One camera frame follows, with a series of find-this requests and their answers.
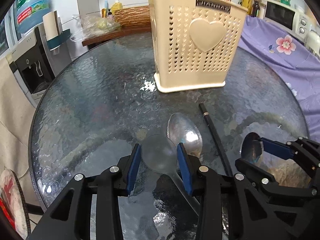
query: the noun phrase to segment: blue gripper pad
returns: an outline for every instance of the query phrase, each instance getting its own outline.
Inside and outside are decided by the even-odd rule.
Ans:
[[[137,150],[134,153],[132,163],[131,163],[131,166],[130,166],[130,169],[129,169],[129,172],[127,175],[127,188],[126,188],[126,190],[127,190],[128,195],[130,195],[131,191],[134,188],[134,184],[136,182],[140,161],[141,161],[141,145],[138,145]]]
[[[283,160],[288,160],[293,158],[292,150],[286,145],[279,145],[269,139],[261,137],[263,142],[263,150],[274,156],[277,156]]]
[[[186,159],[184,157],[183,151],[181,146],[178,144],[177,146],[177,152],[178,152],[178,162],[180,166],[180,171],[182,175],[182,181],[184,185],[184,189],[186,192],[191,195],[192,194],[192,179],[191,179],[191,174],[186,162]]]

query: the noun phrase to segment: pink flower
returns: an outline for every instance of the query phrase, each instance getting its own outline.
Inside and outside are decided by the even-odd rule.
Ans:
[[[277,50],[280,53],[284,52],[286,55],[290,55],[291,51],[295,51],[297,48],[297,46],[292,43],[292,37],[290,35],[287,35],[284,38],[278,38],[276,44],[279,45]]]

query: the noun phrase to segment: purple tablecloth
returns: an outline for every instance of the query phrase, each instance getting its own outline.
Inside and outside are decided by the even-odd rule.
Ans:
[[[310,138],[320,142],[320,61],[286,31],[256,17],[246,18],[238,46],[287,83],[306,117]]]

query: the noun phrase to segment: blue water jug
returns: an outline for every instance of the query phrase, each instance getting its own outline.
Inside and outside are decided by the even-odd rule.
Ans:
[[[16,22],[20,33],[26,33],[43,22],[42,17],[50,12],[48,0],[16,0],[16,4]]]

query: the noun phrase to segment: ladle handle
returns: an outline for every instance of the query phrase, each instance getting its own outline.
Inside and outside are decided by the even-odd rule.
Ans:
[[[181,194],[184,196],[186,201],[189,203],[189,205],[195,211],[195,213],[197,215],[199,215],[199,213],[200,213],[200,203],[198,202],[198,200],[195,197],[191,197],[185,191],[182,179],[180,178],[178,173],[174,172],[174,173],[170,174],[169,176],[172,179],[172,181],[175,183],[175,185],[177,186],[178,190],[180,190]]]

